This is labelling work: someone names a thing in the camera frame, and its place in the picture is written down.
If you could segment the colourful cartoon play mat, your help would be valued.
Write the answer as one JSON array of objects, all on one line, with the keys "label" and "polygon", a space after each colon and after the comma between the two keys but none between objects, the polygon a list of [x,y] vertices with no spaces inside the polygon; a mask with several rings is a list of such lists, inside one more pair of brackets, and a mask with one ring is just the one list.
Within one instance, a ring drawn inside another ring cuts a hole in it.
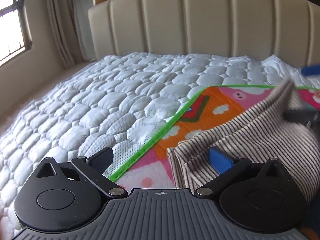
[{"label": "colourful cartoon play mat", "polygon": [[132,188],[173,188],[174,179],[167,159],[167,148],[227,122],[264,100],[271,90],[269,87],[205,89],[167,134],[133,163],[116,183],[127,191]]}]

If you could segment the beige curtain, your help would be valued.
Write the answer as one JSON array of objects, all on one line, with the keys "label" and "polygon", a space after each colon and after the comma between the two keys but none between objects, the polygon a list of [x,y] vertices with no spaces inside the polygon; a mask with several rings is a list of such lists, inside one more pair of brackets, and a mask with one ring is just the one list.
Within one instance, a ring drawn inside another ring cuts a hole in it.
[{"label": "beige curtain", "polygon": [[65,68],[83,61],[74,19],[73,0],[46,0],[57,51]]}]

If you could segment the beige padded headboard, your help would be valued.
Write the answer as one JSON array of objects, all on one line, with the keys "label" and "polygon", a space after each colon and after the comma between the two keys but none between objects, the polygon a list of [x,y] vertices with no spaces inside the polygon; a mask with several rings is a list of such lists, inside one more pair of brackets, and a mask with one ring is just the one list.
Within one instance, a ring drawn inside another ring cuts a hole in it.
[{"label": "beige padded headboard", "polygon": [[98,59],[150,52],[319,63],[319,6],[307,0],[108,0],[88,15]]}]

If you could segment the brown striped knit garment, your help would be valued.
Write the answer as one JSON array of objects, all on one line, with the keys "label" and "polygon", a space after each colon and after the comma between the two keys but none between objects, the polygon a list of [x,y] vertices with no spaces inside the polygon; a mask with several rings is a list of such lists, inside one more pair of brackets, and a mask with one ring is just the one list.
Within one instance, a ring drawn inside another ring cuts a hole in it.
[{"label": "brown striped knit garment", "polygon": [[168,148],[175,186],[195,191],[216,178],[208,151],[217,147],[254,163],[278,158],[310,202],[319,189],[319,139],[312,129],[283,118],[292,109],[301,110],[302,103],[293,81],[285,79],[268,97],[229,122]]}]

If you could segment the white quilted mattress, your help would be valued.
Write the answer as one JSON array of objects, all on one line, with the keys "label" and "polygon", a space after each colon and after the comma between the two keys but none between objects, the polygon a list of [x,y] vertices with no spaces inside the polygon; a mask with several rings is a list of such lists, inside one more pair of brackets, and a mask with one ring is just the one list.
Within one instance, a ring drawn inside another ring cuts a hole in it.
[{"label": "white quilted mattress", "polygon": [[90,64],[31,101],[1,137],[1,239],[20,232],[14,201],[43,158],[68,162],[111,147],[104,176],[116,182],[205,89],[273,89],[287,78],[306,107],[319,108],[319,76],[304,77],[276,56],[132,53]]}]

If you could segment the barred window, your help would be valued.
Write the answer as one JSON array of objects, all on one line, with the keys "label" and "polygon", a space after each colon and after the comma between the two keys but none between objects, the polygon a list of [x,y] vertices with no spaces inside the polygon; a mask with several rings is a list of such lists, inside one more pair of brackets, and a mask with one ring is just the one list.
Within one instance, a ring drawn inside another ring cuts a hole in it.
[{"label": "barred window", "polygon": [[1,65],[31,47],[23,9],[24,0],[1,0]]}]

